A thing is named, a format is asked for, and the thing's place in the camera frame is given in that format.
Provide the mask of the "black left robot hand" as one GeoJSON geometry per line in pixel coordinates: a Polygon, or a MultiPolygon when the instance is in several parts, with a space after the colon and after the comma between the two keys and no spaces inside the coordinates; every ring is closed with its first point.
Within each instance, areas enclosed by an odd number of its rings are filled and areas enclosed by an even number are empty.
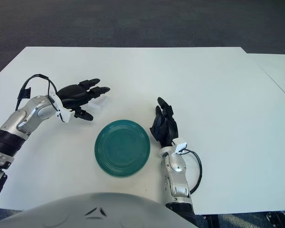
{"type": "Polygon", "coordinates": [[[60,89],[57,92],[57,96],[60,98],[64,108],[75,112],[75,118],[92,121],[93,116],[83,110],[81,106],[110,91],[109,87],[95,87],[99,82],[100,79],[96,78],[82,81],[77,85],[69,85],[60,89]]]}

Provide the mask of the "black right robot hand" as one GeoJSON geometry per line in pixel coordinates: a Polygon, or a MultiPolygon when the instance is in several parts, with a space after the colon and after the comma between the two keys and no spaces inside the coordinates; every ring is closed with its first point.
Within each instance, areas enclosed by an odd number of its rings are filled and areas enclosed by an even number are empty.
{"type": "Polygon", "coordinates": [[[151,134],[162,148],[172,146],[172,140],[179,137],[172,106],[161,97],[157,98],[157,102],[159,105],[155,108],[155,119],[150,127],[151,134]]]}

